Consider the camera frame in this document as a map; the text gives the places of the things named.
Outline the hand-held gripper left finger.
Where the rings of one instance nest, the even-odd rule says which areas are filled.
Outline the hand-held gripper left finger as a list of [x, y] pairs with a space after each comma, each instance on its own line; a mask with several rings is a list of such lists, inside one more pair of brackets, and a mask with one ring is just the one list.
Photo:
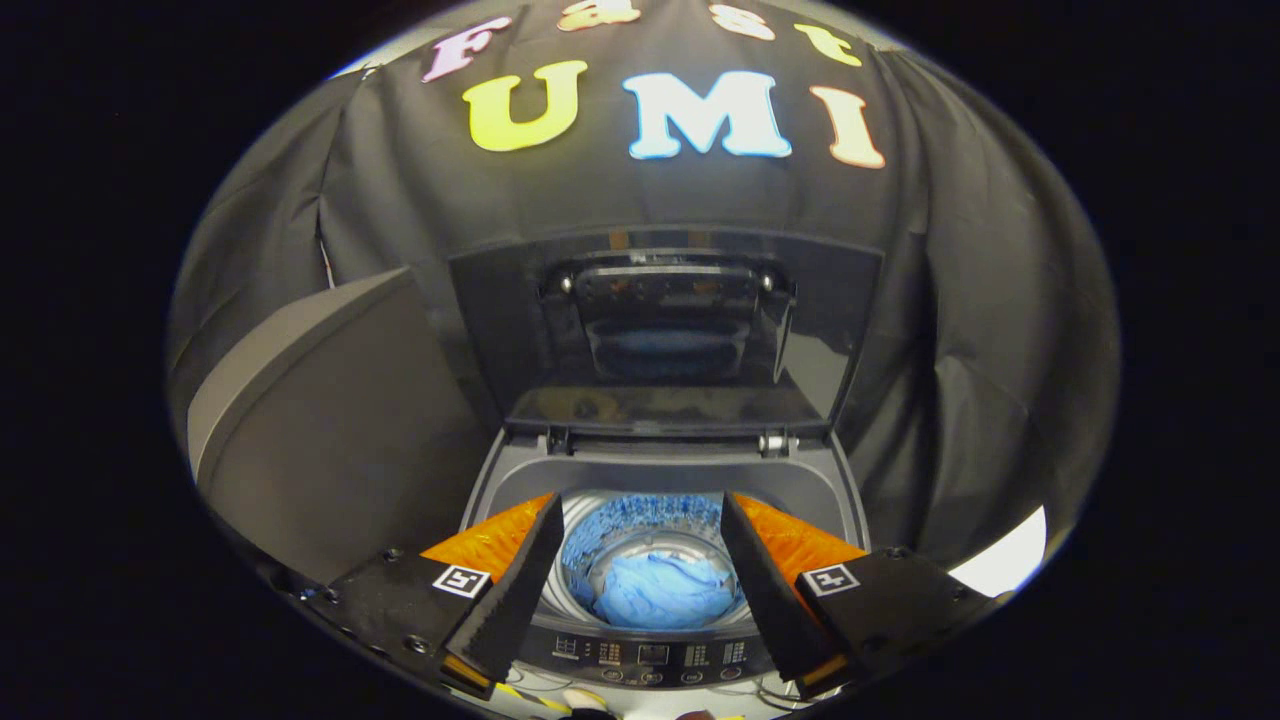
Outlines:
[[301, 603], [398, 673], [488, 701], [508, 676], [563, 538], [563, 502], [552, 492], [429, 550], [383, 550]]

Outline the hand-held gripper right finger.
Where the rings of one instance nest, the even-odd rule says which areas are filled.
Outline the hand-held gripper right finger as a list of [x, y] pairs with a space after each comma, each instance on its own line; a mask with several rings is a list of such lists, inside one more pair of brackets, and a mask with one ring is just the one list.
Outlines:
[[910, 550], [861, 550], [745, 495], [724, 495], [719, 528], [771, 661], [803, 700], [890, 676], [1000, 606]]

